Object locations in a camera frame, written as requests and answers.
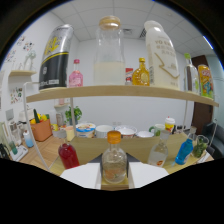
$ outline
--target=ceiling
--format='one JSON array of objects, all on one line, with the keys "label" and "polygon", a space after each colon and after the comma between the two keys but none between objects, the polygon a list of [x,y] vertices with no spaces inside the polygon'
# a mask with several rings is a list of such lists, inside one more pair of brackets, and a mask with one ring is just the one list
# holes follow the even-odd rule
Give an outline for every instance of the ceiling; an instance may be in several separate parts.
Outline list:
[{"label": "ceiling", "polygon": [[191,57],[215,55],[209,44],[193,24],[180,14],[152,0],[73,0],[53,10],[64,23],[74,28],[79,41],[95,39],[99,20],[108,15],[119,17],[125,38],[144,40],[140,37],[144,23],[155,20],[170,37],[177,52],[190,53]]}]

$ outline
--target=yellow bottle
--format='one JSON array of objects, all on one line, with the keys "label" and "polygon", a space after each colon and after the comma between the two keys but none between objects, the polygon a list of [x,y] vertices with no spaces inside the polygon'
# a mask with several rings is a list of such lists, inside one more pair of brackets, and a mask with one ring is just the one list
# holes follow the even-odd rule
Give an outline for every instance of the yellow bottle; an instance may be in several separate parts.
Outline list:
[{"label": "yellow bottle", "polygon": [[139,58],[139,68],[132,75],[132,85],[149,86],[149,71],[145,67],[145,58]]}]

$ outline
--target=wall shelf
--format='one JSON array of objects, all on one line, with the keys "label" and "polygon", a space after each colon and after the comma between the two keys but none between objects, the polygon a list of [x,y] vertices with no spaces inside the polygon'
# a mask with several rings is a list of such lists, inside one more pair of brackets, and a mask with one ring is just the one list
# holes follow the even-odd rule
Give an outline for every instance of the wall shelf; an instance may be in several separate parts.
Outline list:
[{"label": "wall shelf", "polygon": [[64,103],[64,104],[58,104],[58,105],[54,105],[54,107],[64,107],[69,105],[70,103]]},{"label": "wall shelf", "polygon": [[35,71],[29,71],[29,70],[12,70],[9,74],[10,77],[12,76],[31,76],[36,74]]},{"label": "wall shelf", "polygon": [[197,103],[208,104],[219,107],[219,104],[214,100],[198,96],[193,93],[187,93],[180,90],[148,87],[148,86],[83,86],[65,89],[52,89],[42,91],[38,94],[28,96],[27,103],[51,100],[57,98],[71,98],[71,97],[89,97],[89,96],[143,96],[143,97],[161,97],[179,100],[194,101]]}]

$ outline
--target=blue bottle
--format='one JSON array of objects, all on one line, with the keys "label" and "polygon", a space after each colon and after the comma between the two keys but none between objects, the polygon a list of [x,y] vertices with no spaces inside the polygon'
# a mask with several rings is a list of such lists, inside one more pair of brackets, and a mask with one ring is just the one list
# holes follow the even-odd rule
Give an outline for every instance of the blue bottle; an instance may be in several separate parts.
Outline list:
[{"label": "blue bottle", "polygon": [[27,147],[29,148],[33,147],[33,142],[32,142],[29,131],[25,130],[23,133],[23,136],[24,136]]},{"label": "blue bottle", "polygon": [[197,129],[196,127],[191,126],[190,133],[187,136],[187,140],[182,143],[180,150],[175,158],[175,162],[177,164],[184,165],[187,162],[193,150],[193,140],[196,129]]}]

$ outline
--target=bowl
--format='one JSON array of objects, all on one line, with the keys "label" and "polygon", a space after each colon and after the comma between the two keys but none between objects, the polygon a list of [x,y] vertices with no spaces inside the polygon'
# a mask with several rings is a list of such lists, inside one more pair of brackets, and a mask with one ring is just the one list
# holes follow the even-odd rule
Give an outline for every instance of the bowl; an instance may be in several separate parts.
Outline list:
[{"label": "bowl", "polygon": [[139,138],[151,138],[154,136],[152,132],[149,131],[140,131],[136,134]]},{"label": "bowl", "polygon": [[120,125],[115,128],[116,131],[121,133],[122,138],[133,138],[137,133],[137,129],[130,125]]}]

